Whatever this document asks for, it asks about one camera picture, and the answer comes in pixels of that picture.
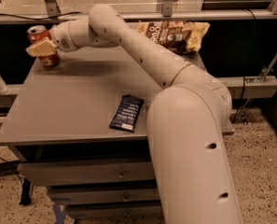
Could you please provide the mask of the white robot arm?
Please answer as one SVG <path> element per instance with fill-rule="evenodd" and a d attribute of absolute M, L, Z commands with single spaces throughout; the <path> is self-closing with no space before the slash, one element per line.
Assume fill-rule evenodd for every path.
<path fill-rule="evenodd" d="M 49 32 L 29 55 L 120 46 L 161 86 L 146 133 L 166 224 L 243 224 L 223 141 L 232 108 L 224 83 L 130 28 L 109 5 Z"/>

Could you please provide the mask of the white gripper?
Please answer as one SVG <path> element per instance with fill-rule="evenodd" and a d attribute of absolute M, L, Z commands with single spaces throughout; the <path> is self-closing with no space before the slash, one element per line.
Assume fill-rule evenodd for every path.
<path fill-rule="evenodd" d="M 75 21 L 53 25 L 49 30 L 52 40 L 49 37 L 37 40 L 26 49 L 26 52 L 32 57 L 41 57 L 55 54 L 57 48 L 64 52 L 78 50 L 76 43 L 78 28 Z"/>

